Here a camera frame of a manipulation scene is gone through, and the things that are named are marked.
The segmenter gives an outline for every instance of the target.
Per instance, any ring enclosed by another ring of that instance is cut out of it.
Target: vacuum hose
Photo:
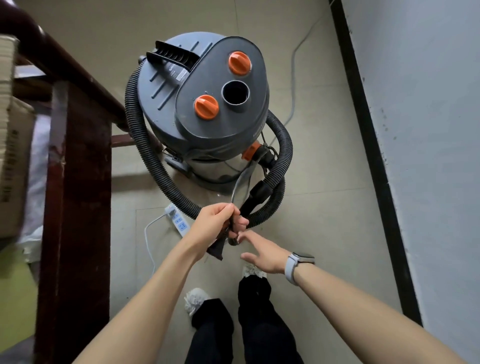
[[[184,196],[178,189],[150,144],[144,114],[138,102],[137,92],[138,77],[144,62],[145,61],[143,61],[130,76],[125,90],[125,113],[130,135],[135,140],[137,149],[148,171],[165,196],[184,214],[195,219],[200,213],[201,207],[190,201],[190,199]],[[268,220],[280,206],[285,194],[284,176],[293,156],[293,144],[290,135],[270,110],[267,114],[266,124],[272,129],[280,143],[278,158],[264,180],[265,184],[273,190],[273,193],[258,211],[251,213],[249,216],[245,216],[245,218],[250,221],[248,225],[249,228]]]

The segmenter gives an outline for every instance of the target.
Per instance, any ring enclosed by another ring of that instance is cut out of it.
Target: wall
[[[480,361],[480,2],[342,0],[424,326]]]

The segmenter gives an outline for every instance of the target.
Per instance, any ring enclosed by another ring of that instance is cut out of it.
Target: vacuum cleaner lid
[[[265,124],[264,60],[242,37],[182,34],[157,42],[147,54],[138,98],[156,136],[177,155],[230,159],[247,149]]]

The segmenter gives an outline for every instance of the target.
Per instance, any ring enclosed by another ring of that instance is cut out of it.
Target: foot
[[[200,306],[202,306],[204,301],[210,300],[211,298],[212,297],[201,288],[194,288],[185,295],[185,310],[187,310],[190,317],[192,317],[193,314],[198,311]]]
[[[260,278],[267,278],[267,274],[264,271],[260,270],[253,264],[250,264],[250,263],[245,264],[245,266],[243,267],[243,277],[245,278],[253,274]]]

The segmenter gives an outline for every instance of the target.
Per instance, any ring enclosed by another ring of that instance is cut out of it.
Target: floor
[[[290,111],[290,56],[322,16],[296,58],[297,107],[288,125],[294,158],[280,209],[254,230],[290,250],[312,253],[318,265],[400,310],[372,179],[336,33],[326,0],[21,0],[39,24],[115,97],[139,55],[194,30],[240,35],[262,51],[270,84],[270,110]],[[271,134],[266,132],[267,139]],[[134,146],[113,149],[111,314],[116,314],[150,276],[143,229],[168,200],[155,185]],[[175,175],[181,189],[206,205],[228,198]],[[179,240],[168,221],[149,228],[157,264]],[[227,246],[224,261],[206,257],[194,266],[184,292],[202,287],[220,297],[234,319],[241,252]],[[272,302],[296,337],[306,363],[358,363],[312,302],[283,276],[270,276]],[[193,335],[180,299],[159,362],[181,363]],[[235,322],[234,363],[242,363],[241,328]]]

